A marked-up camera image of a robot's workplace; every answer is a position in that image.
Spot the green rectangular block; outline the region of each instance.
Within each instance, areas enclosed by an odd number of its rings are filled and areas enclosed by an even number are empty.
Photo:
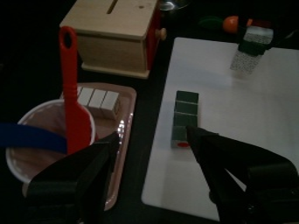
[[[188,141],[186,127],[173,126],[173,148],[192,148]]]
[[[194,92],[178,90],[176,98],[178,102],[200,103],[200,94]]]
[[[198,126],[198,116],[186,114],[174,114],[173,126]]]
[[[193,103],[186,103],[186,102],[178,101],[176,103],[174,113],[186,114],[186,115],[196,115],[197,116],[198,112],[200,112],[198,107],[200,107],[198,104],[193,104]]]

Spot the orange object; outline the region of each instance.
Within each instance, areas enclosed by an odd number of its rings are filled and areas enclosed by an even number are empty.
[[[71,40],[70,46],[65,42],[67,35]],[[61,28],[61,66],[70,155],[90,146],[91,121],[87,110],[78,102],[78,36],[69,26]]]
[[[253,19],[250,19],[248,21],[248,26],[250,26],[252,24],[253,24]],[[225,32],[238,33],[238,31],[240,31],[240,16],[226,17],[224,24],[222,24],[222,28],[224,28]]]

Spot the white board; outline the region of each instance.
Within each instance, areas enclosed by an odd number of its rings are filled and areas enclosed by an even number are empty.
[[[177,38],[143,202],[218,221],[192,150],[172,148],[178,90],[201,94],[201,127],[289,158],[299,168],[299,52],[273,48],[253,74],[230,70],[238,44]]]

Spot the wooden box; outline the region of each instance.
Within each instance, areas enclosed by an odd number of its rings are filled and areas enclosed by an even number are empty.
[[[158,42],[166,38],[158,0],[78,0],[65,25],[78,33],[83,69],[149,77]]]

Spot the white cup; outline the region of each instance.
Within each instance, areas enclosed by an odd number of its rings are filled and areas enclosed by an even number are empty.
[[[97,137],[97,125],[89,110],[87,112],[91,124],[90,144],[93,144]],[[46,103],[37,106],[23,116],[19,124],[33,125],[66,137],[65,100],[47,101]],[[9,168],[17,178],[25,182],[26,186],[30,184],[35,175],[65,157],[66,154],[45,149],[6,149],[6,161]]]

